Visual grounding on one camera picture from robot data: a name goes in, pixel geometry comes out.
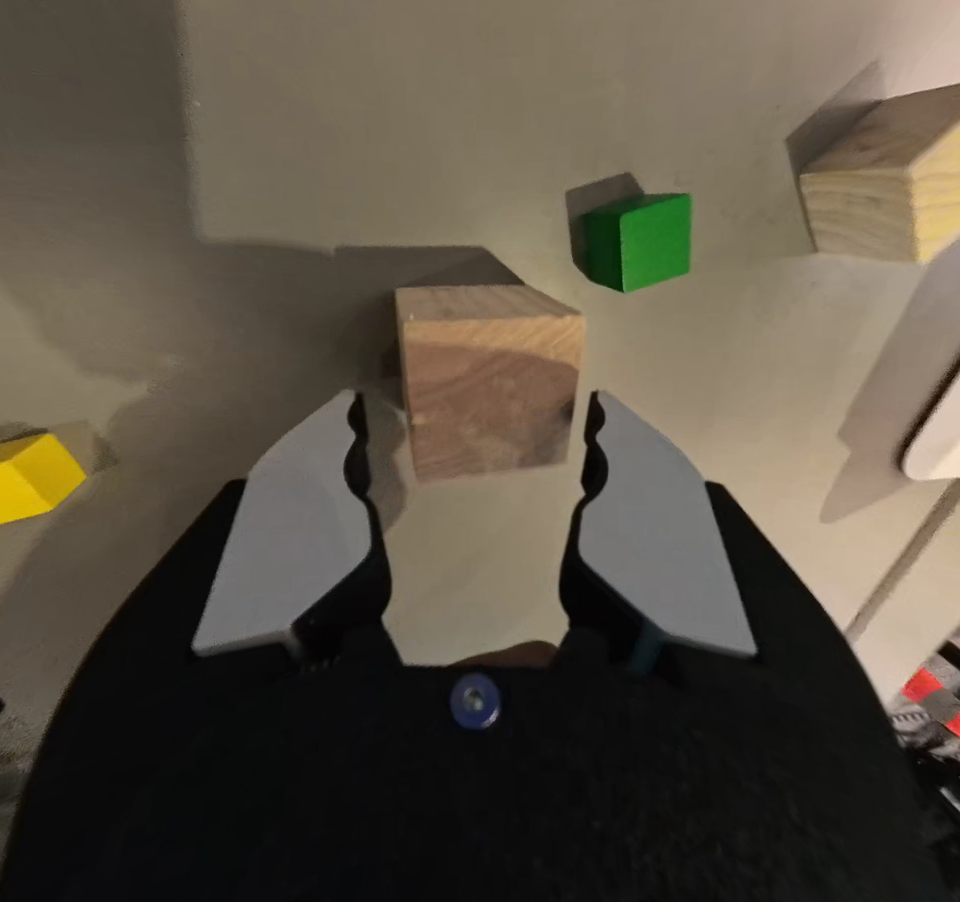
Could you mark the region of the red and grey patterned object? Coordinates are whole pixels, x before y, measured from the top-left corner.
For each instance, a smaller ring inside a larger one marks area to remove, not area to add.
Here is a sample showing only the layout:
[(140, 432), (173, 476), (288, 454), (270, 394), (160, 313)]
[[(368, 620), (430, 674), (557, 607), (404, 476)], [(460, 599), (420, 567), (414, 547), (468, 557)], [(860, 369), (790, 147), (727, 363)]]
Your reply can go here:
[(958, 771), (958, 630), (904, 683), (887, 714), (901, 748)]

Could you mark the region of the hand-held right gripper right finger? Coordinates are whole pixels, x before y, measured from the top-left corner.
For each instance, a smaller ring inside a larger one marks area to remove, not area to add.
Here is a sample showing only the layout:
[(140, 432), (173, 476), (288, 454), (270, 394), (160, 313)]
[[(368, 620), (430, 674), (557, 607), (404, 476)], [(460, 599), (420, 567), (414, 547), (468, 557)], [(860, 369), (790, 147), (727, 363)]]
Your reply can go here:
[(751, 660), (758, 647), (707, 484), (658, 430), (606, 391), (584, 422), (582, 499), (558, 594), (571, 628), (650, 671), (667, 645)]

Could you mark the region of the white lamp base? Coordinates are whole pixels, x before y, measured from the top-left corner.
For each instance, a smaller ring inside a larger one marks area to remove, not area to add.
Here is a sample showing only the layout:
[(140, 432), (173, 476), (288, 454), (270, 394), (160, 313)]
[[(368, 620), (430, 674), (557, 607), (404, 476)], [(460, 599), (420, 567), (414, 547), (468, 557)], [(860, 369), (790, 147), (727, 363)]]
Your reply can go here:
[(959, 359), (918, 403), (896, 457), (897, 470), (918, 483), (959, 477)]

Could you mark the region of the medium wooden cube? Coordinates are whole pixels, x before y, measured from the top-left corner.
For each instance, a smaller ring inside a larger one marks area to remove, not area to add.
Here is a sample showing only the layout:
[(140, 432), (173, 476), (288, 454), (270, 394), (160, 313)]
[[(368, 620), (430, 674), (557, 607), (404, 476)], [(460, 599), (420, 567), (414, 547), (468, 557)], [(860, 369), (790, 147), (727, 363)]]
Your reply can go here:
[(402, 287), (393, 298), (420, 483), (567, 460), (581, 312), (525, 284)]

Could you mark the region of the large wooden cube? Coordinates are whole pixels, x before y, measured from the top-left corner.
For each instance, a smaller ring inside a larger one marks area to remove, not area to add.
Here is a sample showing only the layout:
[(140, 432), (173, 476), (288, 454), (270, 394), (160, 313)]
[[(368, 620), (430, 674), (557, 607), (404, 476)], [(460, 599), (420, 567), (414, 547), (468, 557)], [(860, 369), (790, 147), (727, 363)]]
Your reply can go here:
[(817, 253), (925, 265), (959, 234), (959, 86), (875, 104), (798, 176)]

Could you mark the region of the green wooden cube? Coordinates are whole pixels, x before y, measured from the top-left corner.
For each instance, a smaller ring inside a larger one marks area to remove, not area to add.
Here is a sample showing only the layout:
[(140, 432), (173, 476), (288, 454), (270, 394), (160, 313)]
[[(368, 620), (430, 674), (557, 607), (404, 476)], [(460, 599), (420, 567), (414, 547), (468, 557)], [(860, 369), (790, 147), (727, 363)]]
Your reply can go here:
[(589, 281), (629, 294), (685, 276), (691, 269), (692, 197), (638, 194), (580, 219), (582, 271)]

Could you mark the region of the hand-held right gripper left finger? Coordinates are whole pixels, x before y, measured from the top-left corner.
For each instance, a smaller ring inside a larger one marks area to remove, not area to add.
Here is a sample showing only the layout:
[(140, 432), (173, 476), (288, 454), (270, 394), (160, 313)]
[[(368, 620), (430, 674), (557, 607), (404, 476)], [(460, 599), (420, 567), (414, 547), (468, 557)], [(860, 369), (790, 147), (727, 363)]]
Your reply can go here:
[(370, 498), (363, 396), (344, 390), (250, 470), (193, 638), (198, 656), (278, 644), (329, 662), (392, 594)]

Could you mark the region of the yellow wooden cube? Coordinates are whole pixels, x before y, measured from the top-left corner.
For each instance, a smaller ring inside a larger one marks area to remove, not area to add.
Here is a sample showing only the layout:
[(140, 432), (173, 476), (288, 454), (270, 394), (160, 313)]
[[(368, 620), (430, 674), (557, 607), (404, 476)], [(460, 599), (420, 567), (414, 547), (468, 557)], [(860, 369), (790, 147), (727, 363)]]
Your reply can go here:
[(1, 444), (1, 524), (45, 515), (88, 478), (77, 459), (51, 432)]

